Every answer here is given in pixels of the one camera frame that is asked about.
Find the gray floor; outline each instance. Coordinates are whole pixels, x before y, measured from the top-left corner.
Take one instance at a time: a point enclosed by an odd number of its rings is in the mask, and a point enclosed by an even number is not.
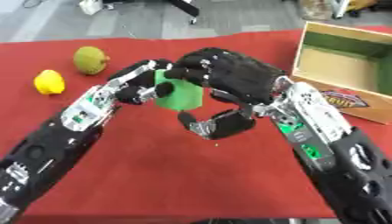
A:
[[[296,29],[304,25],[297,4],[280,0],[194,0],[201,15],[197,24],[162,0],[135,0],[84,15],[78,0],[46,0],[25,9],[23,0],[3,0],[0,5],[0,42],[51,39],[130,37],[188,39]],[[366,12],[360,18],[344,17],[337,25],[392,25],[392,12]]]

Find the red table surface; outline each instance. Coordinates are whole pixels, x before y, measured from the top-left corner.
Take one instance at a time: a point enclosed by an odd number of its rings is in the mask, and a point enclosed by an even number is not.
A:
[[[371,30],[392,33],[391,27]],[[54,112],[115,71],[145,59],[175,60],[206,46],[242,52],[291,70],[301,31],[242,33],[218,38],[84,39],[0,45],[0,149],[6,153]],[[97,46],[111,58],[96,77],[75,70],[73,53]],[[32,79],[60,72],[66,91],[38,94]],[[233,106],[205,97],[200,118]],[[346,116],[392,156],[392,126]],[[220,141],[186,132],[176,112],[152,102],[126,106],[95,147],[26,215],[333,217],[269,119]]]

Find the green fruit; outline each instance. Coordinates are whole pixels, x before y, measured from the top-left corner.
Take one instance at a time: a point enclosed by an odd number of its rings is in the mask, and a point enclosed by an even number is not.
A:
[[[73,63],[78,70],[87,75],[98,74],[109,60],[105,53],[94,46],[83,46],[73,56]]]

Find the box label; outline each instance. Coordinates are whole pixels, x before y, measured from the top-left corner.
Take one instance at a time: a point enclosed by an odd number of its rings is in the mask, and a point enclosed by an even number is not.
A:
[[[358,95],[351,94],[349,90],[328,90],[321,92],[325,99],[338,109],[367,108],[369,105]]]

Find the open box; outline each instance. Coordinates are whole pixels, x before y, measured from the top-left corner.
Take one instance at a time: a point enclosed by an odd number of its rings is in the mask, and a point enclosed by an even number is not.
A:
[[[392,35],[308,22],[292,72],[341,112],[392,122]]]

